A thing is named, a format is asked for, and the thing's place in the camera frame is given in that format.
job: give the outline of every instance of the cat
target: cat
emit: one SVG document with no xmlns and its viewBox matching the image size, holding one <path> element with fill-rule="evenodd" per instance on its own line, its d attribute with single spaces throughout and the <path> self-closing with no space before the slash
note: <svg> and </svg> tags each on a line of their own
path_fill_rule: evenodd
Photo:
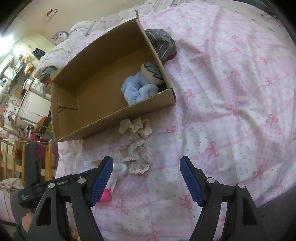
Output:
<svg viewBox="0 0 296 241">
<path fill-rule="evenodd" d="M 54 40 L 54 44 L 57 46 L 58 44 L 64 42 L 69 37 L 69 33 L 66 31 L 57 32 L 52 39 Z"/>
</svg>

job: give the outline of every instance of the white fabric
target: white fabric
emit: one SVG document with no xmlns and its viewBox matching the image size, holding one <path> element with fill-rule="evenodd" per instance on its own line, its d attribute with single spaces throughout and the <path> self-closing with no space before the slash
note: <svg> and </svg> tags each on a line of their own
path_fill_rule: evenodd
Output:
<svg viewBox="0 0 296 241">
<path fill-rule="evenodd" d="M 151 11 L 160 11 L 168 6 L 174 7 L 180 3 L 190 2 L 192 2 L 192 0 L 146 0 L 144 3 L 138 4 L 133 8 L 125 9 L 117 14 L 112 14 L 107 17 L 102 17 L 97 21 L 79 22 L 70 29 L 70 36 L 66 41 L 55 46 L 40 59 L 35 77 L 39 77 L 46 67 L 56 66 L 57 69 L 63 67 L 68 62 L 67 59 L 69 60 L 69 58 L 73 58 L 82 50 L 79 49 L 79 51 L 77 51 L 76 47 L 78 42 L 83 41 L 84 36 L 91 34 L 94 31 L 104 33 L 106 29 L 134 18 L 136 16 L 135 10 L 138 10 L 139 14 L 143 15 L 148 14 Z M 296 46 L 286 29 L 276 19 L 267 15 L 262 10 L 247 3 L 232 0 L 205 0 L 203 2 L 223 6 L 252 19 L 255 23 L 262 26 L 266 31 L 278 38 L 294 55 L 296 55 Z M 86 41 L 87 40 L 85 39 L 84 47 L 90 43 Z"/>
</svg>

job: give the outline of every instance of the blue gripper pad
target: blue gripper pad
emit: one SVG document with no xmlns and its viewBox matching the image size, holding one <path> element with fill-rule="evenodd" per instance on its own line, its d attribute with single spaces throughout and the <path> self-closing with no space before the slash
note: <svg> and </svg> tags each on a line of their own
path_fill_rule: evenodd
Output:
<svg viewBox="0 0 296 241">
<path fill-rule="evenodd" d="M 200 185 L 193 174 L 193 170 L 190 169 L 184 157 L 180 159 L 180 171 L 188 187 L 192 200 L 201 206 L 204 200 L 202 198 Z"/>
<path fill-rule="evenodd" d="M 111 172 L 113 170 L 113 159 L 111 157 L 108 158 L 105 165 L 102 167 L 98 178 L 94 182 L 91 189 L 91 198 L 89 202 L 94 206 L 96 202 L 100 201 L 103 191 L 107 185 L 107 182 L 110 178 Z"/>
</svg>

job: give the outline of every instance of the bed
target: bed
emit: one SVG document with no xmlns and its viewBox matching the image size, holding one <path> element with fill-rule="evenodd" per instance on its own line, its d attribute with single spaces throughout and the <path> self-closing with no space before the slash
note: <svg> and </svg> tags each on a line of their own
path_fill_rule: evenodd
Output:
<svg viewBox="0 0 296 241">
<path fill-rule="evenodd" d="M 142 116 L 153 130 L 145 142 L 154 159 L 149 170 L 128 173 L 116 184 L 112 202 L 92 208 L 105 240 L 189 239 L 201 208 L 179 171 L 183 155 L 220 183 L 243 182 L 257 206 L 295 186 L 296 51 L 285 28 L 258 8 L 233 1 L 179 2 L 151 12 L 175 4 L 168 2 L 154 1 L 149 12 L 140 11 L 144 5 L 135 8 L 144 28 L 162 28 L 176 42 L 176 57 L 164 64 L 176 104 Z M 49 64 L 65 65 L 91 41 L 131 18 L 127 11 L 133 9 L 124 11 L 125 17 L 121 12 L 75 25 L 72 33 L 79 29 L 80 37 L 47 53 L 39 71 Z M 63 57 L 55 62 L 59 54 Z M 93 168 L 93 161 L 105 155 L 119 161 L 118 148 L 127 135 L 118 127 L 59 143 L 56 177 Z M 215 240 L 225 213 L 222 205 Z M 70 206 L 68 215 L 75 228 Z"/>
</svg>

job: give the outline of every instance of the stuffed doll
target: stuffed doll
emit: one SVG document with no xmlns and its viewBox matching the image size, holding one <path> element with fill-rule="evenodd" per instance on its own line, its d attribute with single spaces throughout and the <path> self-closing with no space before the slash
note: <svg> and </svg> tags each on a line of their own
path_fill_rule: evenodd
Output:
<svg viewBox="0 0 296 241">
<path fill-rule="evenodd" d="M 157 94 L 158 85 L 163 83 L 163 76 L 157 65 L 145 62 L 140 72 L 126 78 L 120 90 L 128 105 L 132 105 Z"/>
</svg>

